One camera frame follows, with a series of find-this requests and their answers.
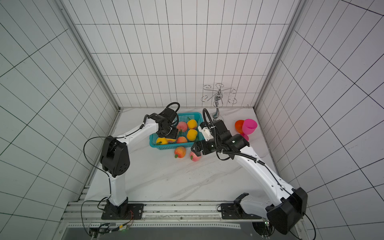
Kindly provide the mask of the pink peach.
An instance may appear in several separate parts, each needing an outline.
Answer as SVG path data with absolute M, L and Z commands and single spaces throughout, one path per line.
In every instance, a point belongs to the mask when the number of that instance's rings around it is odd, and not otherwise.
M 193 162 L 197 162 L 201 159 L 201 156 L 197 156 L 194 152 L 190 152 L 190 159 L 193 161 Z
M 188 127 L 187 123 L 179 122 L 177 125 L 177 129 L 179 130 L 179 132 L 185 133 L 188 131 L 189 127 Z

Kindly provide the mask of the pink peach top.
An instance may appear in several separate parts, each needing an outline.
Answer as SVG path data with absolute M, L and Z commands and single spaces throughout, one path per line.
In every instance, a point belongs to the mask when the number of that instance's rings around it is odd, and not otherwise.
M 193 162 L 197 162 L 201 159 L 201 156 L 197 156 L 194 152 L 190 152 L 190 159 L 193 161 Z

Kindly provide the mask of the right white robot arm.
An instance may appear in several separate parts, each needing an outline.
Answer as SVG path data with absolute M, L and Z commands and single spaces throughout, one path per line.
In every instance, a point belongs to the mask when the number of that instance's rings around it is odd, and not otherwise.
M 279 177 L 255 152 L 241 135 L 232 135 L 222 120 L 213 121 L 208 110 L 203 109 L 199 130 L 204 140 L 193 144 L 191 151 L 197 156 L 225 155 L 226 160 L 240 164 L 262 187 L 268 201 L 244 193 L 237 198 L 237 204 L 247 215 L 267 219 L 279 233 L 286 235 L 305 215 L 308 194 L 302 188 L 293 186 Z

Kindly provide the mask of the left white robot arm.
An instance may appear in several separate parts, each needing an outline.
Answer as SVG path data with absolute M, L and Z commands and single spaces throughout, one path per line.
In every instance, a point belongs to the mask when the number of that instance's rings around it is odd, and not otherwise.
M 128 216 L 133 217 L 130 213 L 125 178 L 125 172 L 130 167 L 129 151 L 152 134 L 158 135 L 159 138 L 176 139 L 179 132 L 179 109 L 180 104 L 172 102 L 159 114 L 145 115 L 143 122 L 136 129 L 118 137 L 105 138 L 100 163 L 109 178 L 111 191 L 106 199 L 103 220 L 124 220 Z

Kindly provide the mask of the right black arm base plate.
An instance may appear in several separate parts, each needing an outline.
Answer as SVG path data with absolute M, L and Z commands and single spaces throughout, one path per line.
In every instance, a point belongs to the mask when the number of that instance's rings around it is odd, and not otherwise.
M 218 211 L 224 220 L 259 220 L 261 217 L 253 214 L 246 214 L 239 204 L 220 204 Z

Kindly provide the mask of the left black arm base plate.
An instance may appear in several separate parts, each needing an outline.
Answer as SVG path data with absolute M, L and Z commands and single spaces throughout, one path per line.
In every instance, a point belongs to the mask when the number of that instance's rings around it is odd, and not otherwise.
M 144 212 L 144 204 L 127 204 L 123 203 L 117 207 L 107 204 L 103 210 L 102 220 L 141 220 Z

